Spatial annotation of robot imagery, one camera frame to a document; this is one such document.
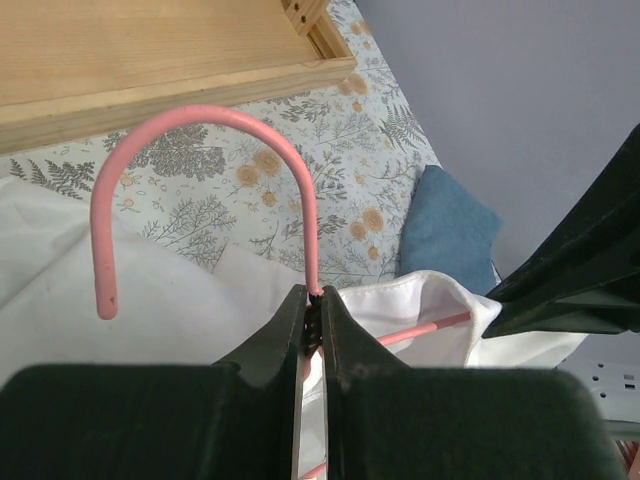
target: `pink hanger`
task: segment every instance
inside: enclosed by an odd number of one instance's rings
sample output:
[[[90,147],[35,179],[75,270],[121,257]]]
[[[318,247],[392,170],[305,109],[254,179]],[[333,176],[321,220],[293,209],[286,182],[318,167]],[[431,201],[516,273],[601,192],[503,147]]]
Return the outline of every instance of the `pink hanger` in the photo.
[[[143,148],[169,130],[194,123],[216,123],[246,132],[270,146],[289,166],[302,197],[307,290],[322,295],[318,285],[318,224],[313,180],[296,149],[270,126],[236,110],[190,105],[161,113],[133,129],[105,161],[91,195],[91,245],[98,315],[110,320],[118,313],[116,271],[111,235],[111,203],[120,175]]]

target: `wooden slat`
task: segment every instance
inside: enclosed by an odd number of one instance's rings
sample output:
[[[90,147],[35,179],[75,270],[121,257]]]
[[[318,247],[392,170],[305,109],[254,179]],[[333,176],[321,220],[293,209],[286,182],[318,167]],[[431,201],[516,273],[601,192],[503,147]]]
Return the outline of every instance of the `wooden slat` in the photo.
[[[355,59],[325,10],[300,37],[281,0],[0,2],[0,153],[338,83]]]
[[[334,59],[217,77],[0,107],[0,152],[10,153],[136,125],[190,103],[237,105],[340,82],[353,59]]]

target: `white sheet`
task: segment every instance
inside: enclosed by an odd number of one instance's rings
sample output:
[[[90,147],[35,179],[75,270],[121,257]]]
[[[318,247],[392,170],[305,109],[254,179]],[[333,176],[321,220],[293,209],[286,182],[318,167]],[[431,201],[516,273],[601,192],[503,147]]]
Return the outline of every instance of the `white sheet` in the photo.
[[[263,326],[302,275],[228,245],[213,275],[114,220],[120,311],[100,320],[88,205],[14,179],[0,180],[0,385],[36,363],[211,364]],[[584,335],[481,334],[500,304],[423,271],[340,291],[374,336],[464,311],[471,321],[390,347],[414,366],[551,367]],[[324,456],[322,365],[305,385],[300,471]]]

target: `botanical print fabric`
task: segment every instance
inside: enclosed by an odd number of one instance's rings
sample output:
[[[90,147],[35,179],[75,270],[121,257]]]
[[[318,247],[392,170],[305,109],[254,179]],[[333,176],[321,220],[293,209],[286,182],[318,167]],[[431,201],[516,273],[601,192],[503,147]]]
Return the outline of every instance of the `botanical print fabric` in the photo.
[[[340,288],[393,277],[415,182],[437,160],[356,5],[333,0],[329,9],[356,71],[336,87],[237,108],[302,154],[318,198],[321,281]],[[124,134],[2,157],[0,174],[89,200]],[[228,242],[304,270],[293,176],[264,144],[225,127],[193,125],[154,141],[120,178],[114,210],[208,270]]]

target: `plastic coated wire hanger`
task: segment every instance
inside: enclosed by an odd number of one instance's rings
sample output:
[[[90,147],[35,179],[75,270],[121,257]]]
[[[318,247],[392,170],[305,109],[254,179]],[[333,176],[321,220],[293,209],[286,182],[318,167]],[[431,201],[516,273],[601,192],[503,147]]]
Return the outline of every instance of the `plastic coated wire hanger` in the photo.
[[[169,130],[194,123],[214,123],[249,133],[271,147],[291,169],[302,199],[305,279],[313,296],[322,295],[318,284],[317,206],[313,180],[296,149],[275,129],[265,123],[229,108],[213,105],[191,105],[164,112],[133,129],[111,152],[96,178],[91,196],[90,225],[97,311],[100,318],[109,320],[118,313],[117,283],[113,239],[111,234],[111,204],[117,182],[136,154],[150,142]],[[469,312],[418,325],[379,338],[382,345],[433,333],[470,319]],[[311,472],[317,474],[326,467],[319,465]]]

